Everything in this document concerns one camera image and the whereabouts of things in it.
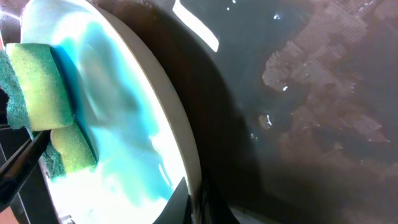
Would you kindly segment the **green yellow sponge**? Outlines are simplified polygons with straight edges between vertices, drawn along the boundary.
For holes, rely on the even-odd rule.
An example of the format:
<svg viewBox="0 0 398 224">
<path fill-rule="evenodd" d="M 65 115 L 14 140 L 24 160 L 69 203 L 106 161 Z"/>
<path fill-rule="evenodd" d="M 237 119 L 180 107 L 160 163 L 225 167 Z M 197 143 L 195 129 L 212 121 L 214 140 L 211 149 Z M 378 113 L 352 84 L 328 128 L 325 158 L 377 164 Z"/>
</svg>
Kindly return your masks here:
<svg viewBox="0 0 398 224">
<path fill-rule="evenodd" d="M 49 131 L 44 159 L 52 180 L 95 171 L 95 156 L 74 120 L 51 46 L 7 44 L 1 52 L 1 90 L 8 96 L 6 118 L 12 129 L 24 128 L 31 138 Z"/>
</svg>

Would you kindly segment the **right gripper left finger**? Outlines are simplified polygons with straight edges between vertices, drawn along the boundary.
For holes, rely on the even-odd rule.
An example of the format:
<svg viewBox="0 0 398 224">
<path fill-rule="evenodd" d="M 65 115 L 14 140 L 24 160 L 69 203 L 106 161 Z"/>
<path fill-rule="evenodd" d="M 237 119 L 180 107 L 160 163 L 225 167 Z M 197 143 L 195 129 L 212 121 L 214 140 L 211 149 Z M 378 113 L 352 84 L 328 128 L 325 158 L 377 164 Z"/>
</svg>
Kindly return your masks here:
<svg viewBox="0 0 398 224">
<path fill-rule="evenodd" d="M 153 224 L 192 224 L 192 205 L 184 177 Z"/>
</svg>

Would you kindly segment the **white plate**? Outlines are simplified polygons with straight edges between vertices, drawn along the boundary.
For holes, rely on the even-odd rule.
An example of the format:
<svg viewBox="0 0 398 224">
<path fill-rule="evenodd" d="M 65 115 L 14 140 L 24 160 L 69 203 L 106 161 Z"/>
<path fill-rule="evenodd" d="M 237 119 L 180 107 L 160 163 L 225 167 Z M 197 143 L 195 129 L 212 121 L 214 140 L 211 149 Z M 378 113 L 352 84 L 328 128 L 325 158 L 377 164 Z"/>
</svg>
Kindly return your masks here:
<svg viewBox="0 0 398 224">
<path fill-rule="evenodd" d="M 75 120 L 98 162 L 47 178 L 58 219 L 69 223 L 177 222 L 177 194 L 200 223 L 201 171 L 182 103 L 146 44 L 86 1 L 27 3 L 21 41 L 49 44 Z"/>
</svg>

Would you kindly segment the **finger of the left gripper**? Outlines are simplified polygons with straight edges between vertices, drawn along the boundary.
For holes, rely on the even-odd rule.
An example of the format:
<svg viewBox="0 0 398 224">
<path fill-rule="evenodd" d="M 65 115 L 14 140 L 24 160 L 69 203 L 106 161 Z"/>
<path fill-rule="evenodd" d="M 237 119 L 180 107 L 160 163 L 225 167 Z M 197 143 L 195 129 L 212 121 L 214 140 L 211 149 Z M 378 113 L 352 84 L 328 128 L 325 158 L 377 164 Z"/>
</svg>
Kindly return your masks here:
<svg viewBox="0 0 398 224">
<path fill-rule="evenodd" d="M 28 139 L 1 166 L 1 211 L 5 210 L 20 191 L 39 158 L 50 142 L 50 130 L 39 132 Z"/>
</svg>

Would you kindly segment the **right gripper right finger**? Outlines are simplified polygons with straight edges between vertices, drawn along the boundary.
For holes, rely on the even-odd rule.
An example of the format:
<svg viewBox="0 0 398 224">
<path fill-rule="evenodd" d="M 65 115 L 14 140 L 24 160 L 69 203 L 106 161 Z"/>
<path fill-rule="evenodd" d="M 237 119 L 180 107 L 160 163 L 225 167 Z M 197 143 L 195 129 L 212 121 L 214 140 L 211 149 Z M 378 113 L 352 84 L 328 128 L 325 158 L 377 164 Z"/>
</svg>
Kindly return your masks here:
<svg viewBox="0 0 398 224">
<path fill-rule="evenodd" d="M 217 186 L 211 180 L 202 183 L 202 224 L 239 224 Z"/>
</svg>

